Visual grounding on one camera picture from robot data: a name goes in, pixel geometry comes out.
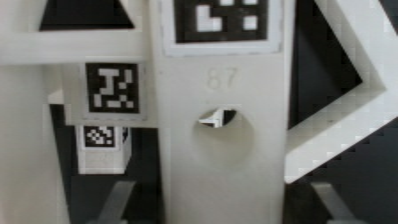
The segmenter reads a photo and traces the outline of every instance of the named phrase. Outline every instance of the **white panel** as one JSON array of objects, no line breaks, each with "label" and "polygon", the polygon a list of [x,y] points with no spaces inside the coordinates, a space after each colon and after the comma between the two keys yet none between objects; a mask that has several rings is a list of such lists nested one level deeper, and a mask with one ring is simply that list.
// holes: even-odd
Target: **white panel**
[{"label": "white panel", "polygon": [[[167,224],[283,222],[295,1],[272,2],[284,5],[283,51],[242,55],[231,48],[240,55],[178,58],[164,52],[160,1],[151,2]],[[222,51],[220,45],[197,51]],[[197,120],[220,107],[236,118],[210,128]]]},{"label": "white panel", "polygon": [[0,223],[68,224],[39,66],[0,67]]}]

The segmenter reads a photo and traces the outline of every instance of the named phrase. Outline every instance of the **white plastic part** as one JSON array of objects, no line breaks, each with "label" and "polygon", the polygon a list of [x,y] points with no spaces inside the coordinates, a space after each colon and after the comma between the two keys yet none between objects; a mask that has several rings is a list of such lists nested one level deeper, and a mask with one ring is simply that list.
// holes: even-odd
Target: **white plastic part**
[{"label": "white plastic part", "polygon": [[[270,12],[284,14],[283,23],[270,19],[283,28],[277,53],[249,55],[229,48],[236,55],[219,56],[222,44],[211,44],[215,48],[197,44],[197,51],[215,56],[185,58],[164,53],[171,39],[162,29],[174,26],[164,25],[169,17],[162,14],[172,1],[149,3],[165,223],[277,224],[295,1],[270,1]],[[233,108],[238,114],[229,125],[213,129],[197,120],[219,107]]]},{"label": "white plastic part", "polygon": [[396,118],[398,41],[380,2],[316,0],[363,84],[290,130],[291,183]]},{"label": "white plastic part", "polygon": [[85,132],[84,128],[84,126],[76,127],[78,173],[123,174],[132,157],[130,129],[101,126],[98,130]]},{"label": "white plastic part", "polygon": [[0,67],[0,105],[0,223],[69,224],[41,66]]}]

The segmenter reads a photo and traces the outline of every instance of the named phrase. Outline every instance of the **white frame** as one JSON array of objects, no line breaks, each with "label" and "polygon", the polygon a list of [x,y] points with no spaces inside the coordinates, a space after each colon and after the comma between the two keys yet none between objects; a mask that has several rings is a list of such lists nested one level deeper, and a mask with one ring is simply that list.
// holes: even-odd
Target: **white frame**
[{"label": "white frame", "polygon": [[377,0],[315,0],[363,84],[288,133],[284,180],[291,183],[398,115],[398,35]]},{"label": "white frame", "polygon": [[167,56],[199,56],[229,54],[267,54],[275,53],[283,43],[283,3],[279,0],[268,0],[268,40],[231,41],[224,43],[176,43],[174,26],[174,0],[162,1],[162,39],[164,53]]}]

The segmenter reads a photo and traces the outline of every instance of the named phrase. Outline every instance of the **dark gap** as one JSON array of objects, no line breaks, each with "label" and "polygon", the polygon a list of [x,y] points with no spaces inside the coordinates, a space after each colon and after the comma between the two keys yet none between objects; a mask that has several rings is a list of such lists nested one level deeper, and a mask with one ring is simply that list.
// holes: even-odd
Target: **dark gap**
[{"label": "dark gap", "polygon": [[297,2],[290,128],[363,83],[320,8]]},{"label": "dark gap", "polygon": [[48,0],[39,31],[133,28],[119,0]]}]

